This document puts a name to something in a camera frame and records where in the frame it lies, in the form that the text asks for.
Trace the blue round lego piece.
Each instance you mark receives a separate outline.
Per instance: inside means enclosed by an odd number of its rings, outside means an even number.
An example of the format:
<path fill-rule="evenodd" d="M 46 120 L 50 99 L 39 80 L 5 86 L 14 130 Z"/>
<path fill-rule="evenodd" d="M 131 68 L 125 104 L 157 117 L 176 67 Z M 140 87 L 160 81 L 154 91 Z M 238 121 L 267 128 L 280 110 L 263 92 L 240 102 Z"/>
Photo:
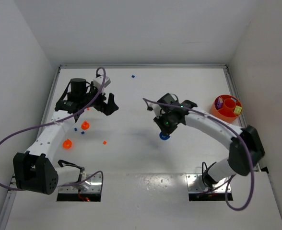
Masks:
<path fill-rule="evenodd" d="M 170 138 L 169 135 L 164 135 L 162 132 L 159 133 L 159 138 L 161 140 L 168 140 Z"/>

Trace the purple lego brick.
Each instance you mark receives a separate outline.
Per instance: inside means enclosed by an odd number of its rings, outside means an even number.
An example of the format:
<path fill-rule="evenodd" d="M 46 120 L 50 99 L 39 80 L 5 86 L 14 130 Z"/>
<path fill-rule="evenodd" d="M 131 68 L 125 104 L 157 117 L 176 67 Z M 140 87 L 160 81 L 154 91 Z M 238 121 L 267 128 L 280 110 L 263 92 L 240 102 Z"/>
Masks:
<path fill-rule="evenodd" d="M 216 98 L 214 104 L 215 104 L 215 108 L 216 108 L 217 110 L 221 109 L 222 106 L 223 106 L 223 98 L 221 98 L 221 97 Z"/>

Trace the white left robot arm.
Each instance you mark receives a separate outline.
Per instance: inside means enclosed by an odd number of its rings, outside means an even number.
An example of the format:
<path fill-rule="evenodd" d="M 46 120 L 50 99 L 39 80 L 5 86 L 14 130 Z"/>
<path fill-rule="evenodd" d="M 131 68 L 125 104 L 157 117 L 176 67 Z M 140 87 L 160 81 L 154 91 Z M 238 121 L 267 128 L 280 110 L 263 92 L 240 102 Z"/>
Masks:
<path fill-rule="evenodd" d="M 58 186 L 78 186 L 85 180 L 84 167 L 59 160 L 59 166 L 52 162 L 65 134 L 77 123 L 80 113 L 89 107 L 105 115 L 118 110 L 112 93 L 106 97 L 104 89 L 111 83 L 109 77 L 96 77 L 92 82 L 86 79 L 71 79 L 60 99 L 56 102 L 51 124 L 24 152 L 13 158 L 14 176 L 18 189 L 52 194 Z"/>

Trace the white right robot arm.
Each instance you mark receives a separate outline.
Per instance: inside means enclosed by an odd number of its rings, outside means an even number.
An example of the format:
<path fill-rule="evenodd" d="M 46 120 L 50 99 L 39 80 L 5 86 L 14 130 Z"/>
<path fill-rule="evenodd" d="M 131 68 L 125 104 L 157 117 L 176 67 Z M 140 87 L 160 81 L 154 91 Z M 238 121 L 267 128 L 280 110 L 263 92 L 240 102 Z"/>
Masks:
<path fill-rule="evenodd" d="M 179 102 L 167 93 L 157 102 L 149 104 L 148 110 L 155 113 L 153 120 L 161 130 L 161 139 L 168 139 L 178 125 L 183 124 L 212 137 L 229 151 L 227 158 L 212 163 L 198 176 L 201 190 L 213 188 L 222 179 L 232 175 L 249 175 L 265 155 L 259 134 L 253 126 L 228 124 L 207 114 L 192 101 Z"/>

